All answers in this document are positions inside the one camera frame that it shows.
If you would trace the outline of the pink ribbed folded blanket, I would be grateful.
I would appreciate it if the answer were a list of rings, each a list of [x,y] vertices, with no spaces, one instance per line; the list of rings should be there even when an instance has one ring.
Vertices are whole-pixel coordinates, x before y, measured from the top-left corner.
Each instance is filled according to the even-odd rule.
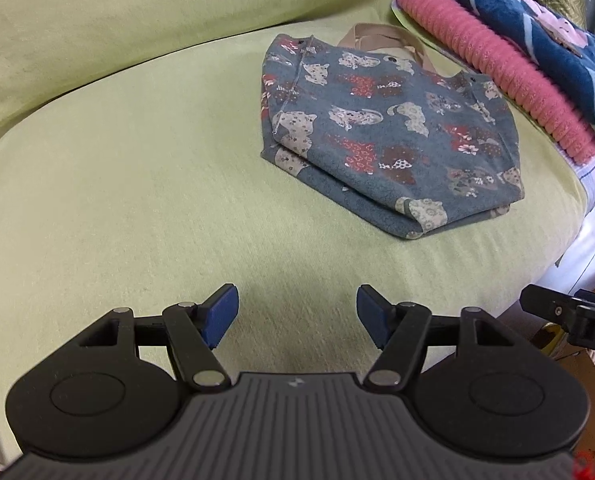
[[[456,0],[395,0],[543,128],[578,165],[595,157],[595,133],[570,99],[520,49],[500,37]]]

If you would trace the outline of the cat print denim tote bag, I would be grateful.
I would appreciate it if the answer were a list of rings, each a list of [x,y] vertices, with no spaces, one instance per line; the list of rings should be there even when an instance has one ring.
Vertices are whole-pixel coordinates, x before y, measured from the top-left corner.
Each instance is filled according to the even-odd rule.
[[[279,35],[262,68],[262,155],[380,230],[416,240],[524,196],[519,133],[488,76],[444,76],[406,30],[337,46]]]

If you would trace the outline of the blue patterned folded blanket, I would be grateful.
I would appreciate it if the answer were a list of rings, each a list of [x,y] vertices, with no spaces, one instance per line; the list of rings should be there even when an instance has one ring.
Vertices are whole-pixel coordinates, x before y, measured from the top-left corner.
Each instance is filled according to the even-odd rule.
[[[535,0],[456,0],[518,46],[595,130],[595,35]]]

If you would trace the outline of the light green sofa cover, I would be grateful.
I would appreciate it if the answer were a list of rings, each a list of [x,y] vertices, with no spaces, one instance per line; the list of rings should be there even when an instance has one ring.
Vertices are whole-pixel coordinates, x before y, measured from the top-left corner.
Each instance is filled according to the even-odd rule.
[[[411,242],[263,159],[273,39],[391,18],[391,0],[0,0],[0,462],[19,454],[9,388],[112,308],[234,283],[230,373],[362,372],[359,285],[498,314],[567,250],[587,194],[523,114],[523,200]]]

